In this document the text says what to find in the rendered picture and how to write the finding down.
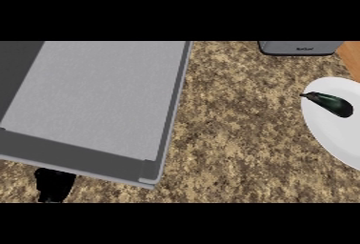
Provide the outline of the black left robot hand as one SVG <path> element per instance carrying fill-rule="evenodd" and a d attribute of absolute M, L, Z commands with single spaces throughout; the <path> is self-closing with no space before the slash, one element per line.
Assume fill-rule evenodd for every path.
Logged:
<path fill-rule="evenodd" d="M 62 203 L 75 183 L 75 175 L 46 168 L 38 168 L 34 175 L 40 191 L 38 201 Z"/>

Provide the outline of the large grey flat tray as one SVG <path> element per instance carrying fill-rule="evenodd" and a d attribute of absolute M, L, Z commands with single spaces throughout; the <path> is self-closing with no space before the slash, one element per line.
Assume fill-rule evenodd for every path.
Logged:
<path fill-rule="evenodd" d="M 0 41 L 0 159 L 153 188 L 192 47 Z"/>

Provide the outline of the white round plate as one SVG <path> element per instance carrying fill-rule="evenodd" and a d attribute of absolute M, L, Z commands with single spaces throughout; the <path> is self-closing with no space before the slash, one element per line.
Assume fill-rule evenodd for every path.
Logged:
<path fill-rule="evenodd" d="M 310 99 L 301 98 L 305 124 L 322 147 L 360 171 L 360 83 L 341 77 L 314 80 L 304 93 L 320 92 L 341 97 L 353 106 L 353 115 L 341 118 Z"/>

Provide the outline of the dark green eggplant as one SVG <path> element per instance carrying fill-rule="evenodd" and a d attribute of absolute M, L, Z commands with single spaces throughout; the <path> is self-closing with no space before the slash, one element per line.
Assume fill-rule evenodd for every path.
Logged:
<path fill-rule="evenodd" d="M 353 116 L 353 105 L 338 96 L 310 91 L 299 94 L 313 101 L 325 110 L 333 113 L 341 118 L 348 118 Z"/>

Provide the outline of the dark grey appliance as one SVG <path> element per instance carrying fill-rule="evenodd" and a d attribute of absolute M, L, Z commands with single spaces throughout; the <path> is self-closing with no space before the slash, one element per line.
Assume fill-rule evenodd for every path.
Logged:
<path fill-rule="evenodd" d="M 258 41 L 260 51 L 266 55 L 311 56 L 330 55 L 342 41 Z"/>

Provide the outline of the brown wooden board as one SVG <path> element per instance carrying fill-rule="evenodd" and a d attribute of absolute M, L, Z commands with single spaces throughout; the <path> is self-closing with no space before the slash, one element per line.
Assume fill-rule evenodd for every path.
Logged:
<path fill-rule="evenodd" d="M 344 41 L 338 47 L 338 55 L 353 79 L 360 83 L 360 41 Z"/>

